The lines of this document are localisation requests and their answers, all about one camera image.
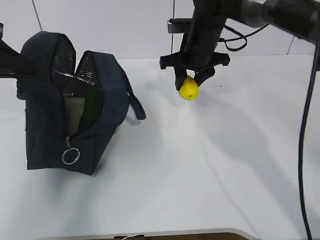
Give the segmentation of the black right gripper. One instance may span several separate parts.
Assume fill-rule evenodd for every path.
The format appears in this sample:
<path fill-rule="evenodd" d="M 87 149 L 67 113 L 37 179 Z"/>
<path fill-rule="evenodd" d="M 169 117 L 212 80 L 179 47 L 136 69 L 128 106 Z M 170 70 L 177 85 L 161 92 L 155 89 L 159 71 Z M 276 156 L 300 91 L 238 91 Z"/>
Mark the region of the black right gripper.
<path fill-rule="evenodd" d="M 194 80 L 200 87 L 206 80 L 216 73 L 215 66 L 228 66 L 230 57 L 227 53 L 213 52 L 209 56 L 197 58 L 183 51 L 161 56 L 159 66 L 161 70 L 172 67 L 175 74 L 175 88 L 179 91 L 187 78 L 187 70 L 195 71 Z"/>

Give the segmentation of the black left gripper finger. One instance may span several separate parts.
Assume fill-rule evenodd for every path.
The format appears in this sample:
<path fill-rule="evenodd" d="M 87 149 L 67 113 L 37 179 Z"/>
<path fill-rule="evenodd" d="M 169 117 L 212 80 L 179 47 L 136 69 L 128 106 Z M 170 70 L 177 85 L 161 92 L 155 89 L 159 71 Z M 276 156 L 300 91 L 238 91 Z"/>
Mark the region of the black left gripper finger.
<path fill-rule="evenodd" d="M 34 77 L 36 64 L 21 55 L 2 39 L 0 40 L 0 77 L 16 78 L 19 76 Z"/>

